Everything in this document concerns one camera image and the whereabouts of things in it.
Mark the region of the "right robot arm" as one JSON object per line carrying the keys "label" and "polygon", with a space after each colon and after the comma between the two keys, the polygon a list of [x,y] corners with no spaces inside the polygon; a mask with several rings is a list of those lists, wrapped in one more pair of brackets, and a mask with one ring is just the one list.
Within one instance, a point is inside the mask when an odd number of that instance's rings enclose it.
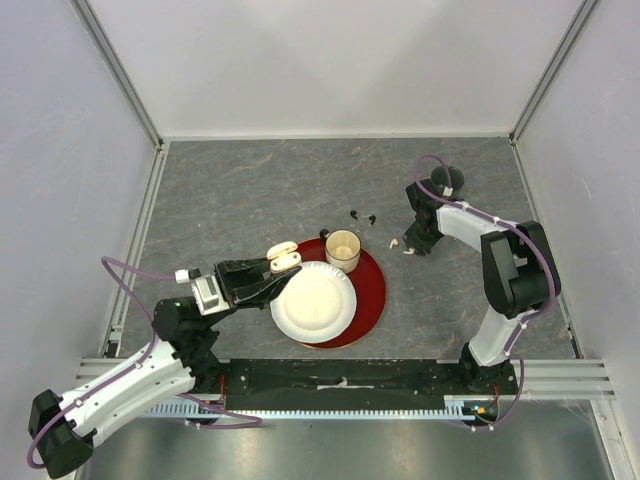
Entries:
{"label": "right robot arm", "polygon": [[441,197],[431,181],[406,187],[414,222],[403,235],[408,255],[425,256],[451,237],[481,256],[488,310],[461,352],[458,381],[477,394],[508,368],[513,345],[531,319],[551,306],[561,282],[541,224],[513,223],[465,201]]}

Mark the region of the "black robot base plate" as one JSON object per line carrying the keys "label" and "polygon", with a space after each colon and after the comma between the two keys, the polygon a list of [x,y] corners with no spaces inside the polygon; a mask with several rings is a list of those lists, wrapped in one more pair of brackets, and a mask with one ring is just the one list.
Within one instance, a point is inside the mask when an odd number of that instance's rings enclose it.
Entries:
{"label": "black robot base plate", "polygon": [[310,394],[363,389],[427,396],[514,394],[514,367],[470,367],[433,359],[231,359],[220,365],[226,398],[233,395]]}

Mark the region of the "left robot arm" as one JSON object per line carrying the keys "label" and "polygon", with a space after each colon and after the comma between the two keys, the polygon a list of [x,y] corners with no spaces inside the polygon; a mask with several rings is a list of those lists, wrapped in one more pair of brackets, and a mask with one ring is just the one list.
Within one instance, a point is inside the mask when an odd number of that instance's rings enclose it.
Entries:
{"label": "left robot arm", "polygon": [[241,309],[263,309],[300,272],[299,253],[227,260],[212,274],[182,269],[171,275],[187,284],[187,297],[163,299],[147,315],[150,341],[128,359],[85,383],[57,394],[45,390],[32,402],[28,433],[30,468],[59,479],[78,469],[94,449],[129,421],[164,400],[209,393],[219,384],[221,363],[212,351],[214,325]]}

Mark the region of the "pink earbud charging case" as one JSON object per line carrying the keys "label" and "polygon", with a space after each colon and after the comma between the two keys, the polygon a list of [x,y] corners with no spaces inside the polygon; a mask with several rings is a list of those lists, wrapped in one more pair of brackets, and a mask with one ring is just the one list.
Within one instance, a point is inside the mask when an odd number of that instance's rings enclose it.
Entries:
{"label": "pink earbud charging case", "polygon": [[298,252],[298,244],[286,241],[272,246],[266,253],[271,274],[280,274],[302,263],[301,254]]}

